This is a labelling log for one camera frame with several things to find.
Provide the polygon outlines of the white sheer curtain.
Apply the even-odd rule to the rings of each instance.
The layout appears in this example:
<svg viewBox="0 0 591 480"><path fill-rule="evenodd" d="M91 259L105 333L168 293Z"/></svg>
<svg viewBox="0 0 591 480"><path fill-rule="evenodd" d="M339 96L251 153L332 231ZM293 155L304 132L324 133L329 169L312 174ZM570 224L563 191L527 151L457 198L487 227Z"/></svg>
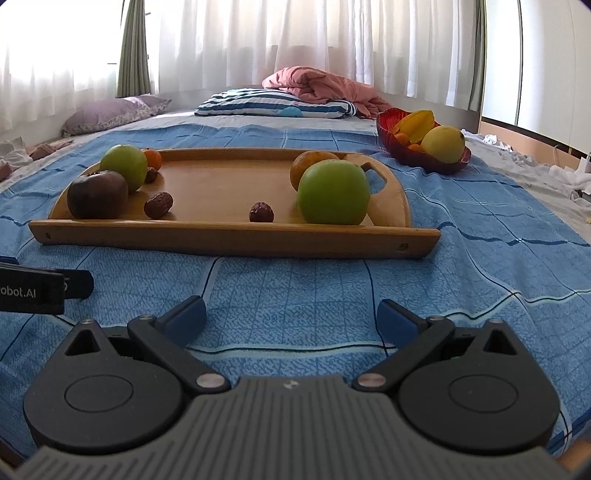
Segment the white sheer curtain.
<svg viewBox="0 0 591 480"><path fill-rule="evenodd" d="M123 1L1 5L1 128L116 96ZM145 1L150 93L256 85L311 66L480 111L480 1Z"/></svg>

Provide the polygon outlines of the large green apple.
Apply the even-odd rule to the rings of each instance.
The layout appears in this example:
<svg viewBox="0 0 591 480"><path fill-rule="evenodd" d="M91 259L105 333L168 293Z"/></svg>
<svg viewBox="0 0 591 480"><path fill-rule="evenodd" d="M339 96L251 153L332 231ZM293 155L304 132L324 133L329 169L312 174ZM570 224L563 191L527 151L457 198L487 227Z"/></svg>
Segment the large green apple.
<svg viewBox="0 0 591 480"><path fill-rule="evenodd" d="M346 160L322 160L301 177L297 207L308 223L360 225L368 213L370 185L365 171Z"/></svg>

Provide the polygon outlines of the wooden serving tray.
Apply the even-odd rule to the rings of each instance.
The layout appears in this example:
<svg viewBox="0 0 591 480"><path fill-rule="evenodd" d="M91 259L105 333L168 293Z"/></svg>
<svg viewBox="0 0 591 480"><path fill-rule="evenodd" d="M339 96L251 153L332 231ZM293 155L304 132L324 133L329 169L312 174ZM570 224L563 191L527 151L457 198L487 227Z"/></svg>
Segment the wooden serving tray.
<svg viewBox="0 0 591 480"><path fill-rule="evenodd" d="M402 184L382 162L339 153L373 171L385 185L370 198L359 226L308 224L297 210L290 165L297 149L167 149L157 179L130 195L116 219L77 220L60 196L47 219L30 222L43 244L109 246L211 256L294 258L423 258L437 245L435 228L416 228ZM169 212L148 218L146 200L158 192L173 198ZM250 222L256 202L273 208L271 223Z"/></svg>

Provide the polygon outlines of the small mandarin orange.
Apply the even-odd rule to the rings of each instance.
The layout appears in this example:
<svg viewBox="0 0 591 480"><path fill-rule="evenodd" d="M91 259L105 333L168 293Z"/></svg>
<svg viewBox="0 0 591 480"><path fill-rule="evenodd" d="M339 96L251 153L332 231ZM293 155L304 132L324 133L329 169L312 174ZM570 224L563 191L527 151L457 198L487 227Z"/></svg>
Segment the small mandarin orange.
<svg viewBox="0 0 591 480"><path fill-rule="evenodd" d="M155 149L145 148L142 149L142 153L145 155L148 167L159 171L162 167L162 155L160 152Z"/></svg>

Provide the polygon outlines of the red jujube date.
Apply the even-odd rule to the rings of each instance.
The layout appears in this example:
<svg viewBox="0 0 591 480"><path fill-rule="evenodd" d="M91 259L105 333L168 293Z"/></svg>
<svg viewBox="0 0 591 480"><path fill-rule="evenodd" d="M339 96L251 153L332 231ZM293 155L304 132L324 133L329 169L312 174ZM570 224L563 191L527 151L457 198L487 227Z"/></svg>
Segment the red jujube date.
<svg viewBox="0 0 591 480"><path fill-rule="evenodd" d="M146 171L144 183L151 184L157 179L157 177L158 177L158 171L153 167L149 167Z"/></svg>
<svg viewBox="0 0 591 480"><path fill-rule="evenodd" d="M271 223L274 220L273 208L264 202L256 202L249 210L250 222Z"/></svg>
<svg viewBox="0 0 591 480"><path fill-rule="evenodd" d="M158 192L145 201L143 210L145 215L153 220L165 216L173 205L173 198L168 192Z"/></svg>

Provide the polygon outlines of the white crumpled cloth right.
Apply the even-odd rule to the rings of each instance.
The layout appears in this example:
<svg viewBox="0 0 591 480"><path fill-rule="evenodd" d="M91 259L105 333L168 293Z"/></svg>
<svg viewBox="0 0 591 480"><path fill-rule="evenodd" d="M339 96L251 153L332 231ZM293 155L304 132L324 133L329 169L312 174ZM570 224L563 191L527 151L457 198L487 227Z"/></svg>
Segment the white crumpled cloth right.
<svg viewBox="0 0 591 480"><path fill-rule="evenodd" d="M590 205L590 161L587 158L583 158L582 165L576 169L561 166L556 163L559 157L554 147L554 164L540 163L531 155L515 150L495 134L467 130L462 133L472 152L493 170L523 181L528 188L546 187L573 202L581 200L583 206Z"/></svg>

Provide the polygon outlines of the yellow pear in bowl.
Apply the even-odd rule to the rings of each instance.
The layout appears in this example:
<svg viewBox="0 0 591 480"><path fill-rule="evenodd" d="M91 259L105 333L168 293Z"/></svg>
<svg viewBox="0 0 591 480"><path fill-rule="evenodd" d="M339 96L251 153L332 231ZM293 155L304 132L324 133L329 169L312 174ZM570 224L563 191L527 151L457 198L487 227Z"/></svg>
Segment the yellow pear in bowl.
<svg viewBox="0 0 591 480"><path fill-rule="evenodd" d="M461 160L465 150L464 134L453 126L437 126L431 129L421 142L423 150L445 164Z"/></svg>

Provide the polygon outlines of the crumpled clothes left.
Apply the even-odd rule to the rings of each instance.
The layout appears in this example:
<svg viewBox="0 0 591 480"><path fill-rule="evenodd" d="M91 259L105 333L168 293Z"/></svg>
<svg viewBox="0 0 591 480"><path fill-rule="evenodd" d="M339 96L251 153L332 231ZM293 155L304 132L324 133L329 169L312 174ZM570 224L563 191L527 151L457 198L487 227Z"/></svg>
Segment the crumpled clothes left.
<svg viewBox="0 0 591 480"><path fill-rule="evenodd" d="M26 146L22 137L3 140L1 142L1 181L20 178L37 171L42 166L51 164L61 156L60 150L67 149L72 143L72 139L61 139Z"/></svg>

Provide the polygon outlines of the dark purple persimmon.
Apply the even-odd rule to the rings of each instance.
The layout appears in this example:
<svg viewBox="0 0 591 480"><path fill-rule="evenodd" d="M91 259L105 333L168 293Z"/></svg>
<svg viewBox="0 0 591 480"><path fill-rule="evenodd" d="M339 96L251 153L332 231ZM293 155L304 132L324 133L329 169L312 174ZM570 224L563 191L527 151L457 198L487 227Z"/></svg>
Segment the dark purple persimmon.
<svg viewBox="0 0 591 480"><path fill-rule="evenodd" d="M98 171L74 179L66 197L68 209L76 219L113 219L126 206L128 186L121 174Z"/></svg>

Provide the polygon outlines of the small green apple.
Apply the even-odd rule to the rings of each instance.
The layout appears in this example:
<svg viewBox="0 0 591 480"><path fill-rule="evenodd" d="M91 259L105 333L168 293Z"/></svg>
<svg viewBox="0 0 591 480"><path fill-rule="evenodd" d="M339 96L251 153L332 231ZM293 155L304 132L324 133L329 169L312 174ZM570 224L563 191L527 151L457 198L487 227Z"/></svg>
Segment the small green apple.
<svg viewBox="0 0 591 480"><path fill-rule="evenodd" d="M135 192L144 183L148 164L144 153L137 147L115 145L103 155L99 169L119 173L125 179L128 190Z"/></svg>

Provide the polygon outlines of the yellow starfruit in bowl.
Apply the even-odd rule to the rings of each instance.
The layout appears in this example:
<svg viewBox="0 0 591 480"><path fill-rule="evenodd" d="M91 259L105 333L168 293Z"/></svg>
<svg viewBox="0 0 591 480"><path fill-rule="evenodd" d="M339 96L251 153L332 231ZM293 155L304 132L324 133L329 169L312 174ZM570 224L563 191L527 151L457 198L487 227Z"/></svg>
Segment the yellow starfruit in bowl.
<svg viewBox="0 0 591 480"><path fill-rule="evenodd" d="M402 118L393 128L394 135L404 134L411 144L419 144L436 126L432 110L418 110Z"/></svg>

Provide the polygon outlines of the blue striped pillow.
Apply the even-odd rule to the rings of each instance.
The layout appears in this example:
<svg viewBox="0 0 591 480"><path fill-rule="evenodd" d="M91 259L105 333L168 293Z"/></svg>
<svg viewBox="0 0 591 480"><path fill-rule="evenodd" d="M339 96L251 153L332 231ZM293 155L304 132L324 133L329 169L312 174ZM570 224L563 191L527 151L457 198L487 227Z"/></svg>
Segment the blue striped pillow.
<svg viewBox="0 0 591 480"><path fill-rule="evenodd" d="M201 103L195 116L245 115L288 118L344 119L355 117L356 106L346 100L310 103L282 90L242 88L216 93Z"/></svg>

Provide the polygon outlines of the purple pillow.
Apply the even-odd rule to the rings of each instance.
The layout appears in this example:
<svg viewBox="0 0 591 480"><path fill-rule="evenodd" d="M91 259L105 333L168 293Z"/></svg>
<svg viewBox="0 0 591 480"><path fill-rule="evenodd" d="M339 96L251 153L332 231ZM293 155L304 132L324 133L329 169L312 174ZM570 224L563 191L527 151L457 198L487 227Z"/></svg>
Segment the purple pillow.
<svg viewBox="0 0 591 480"><path fill-rule="evenodd" d="M78 109L61 127L62 137L97 133L164 113L171 102L150 94L104 99Z"/></svg>

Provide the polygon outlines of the red glass fruit bowl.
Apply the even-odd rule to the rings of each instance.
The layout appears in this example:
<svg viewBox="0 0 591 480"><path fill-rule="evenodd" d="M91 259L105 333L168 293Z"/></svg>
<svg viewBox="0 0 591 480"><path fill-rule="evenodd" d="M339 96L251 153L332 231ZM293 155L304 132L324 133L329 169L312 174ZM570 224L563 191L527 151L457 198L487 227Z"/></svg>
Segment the red glass fruit bowl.
<svg viewBox="0 0 591 480"><path fill-rule="evenodd" d="M377 132L379 139L390 155L399 163L410 167L421 167L427 173L439 173L441 175L453 175L465 169L471 159L472 152L465 147L462 157L458 162L447 164L435 157L428 155L420 144L406 144L401 142L401 136L394 133L394 126L403 120L410 112L399 108L391 108L377 117Z"/></svg>

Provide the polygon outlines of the large orange fruit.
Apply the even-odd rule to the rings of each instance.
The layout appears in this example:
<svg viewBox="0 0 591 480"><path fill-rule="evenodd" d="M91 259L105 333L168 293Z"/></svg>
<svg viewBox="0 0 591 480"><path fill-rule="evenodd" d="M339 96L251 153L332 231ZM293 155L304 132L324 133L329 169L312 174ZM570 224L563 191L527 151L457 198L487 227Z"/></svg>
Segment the large orange fruit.
<svg viewBox="0 0 591 480"><path fill-rule="evenodd" d="M290 166L290 184L294 187L294 190L298 190L301 177L304 176L304 172L308 168L325 160L339 160L339 157L325 150L308 150L298 155Z"/></svg>

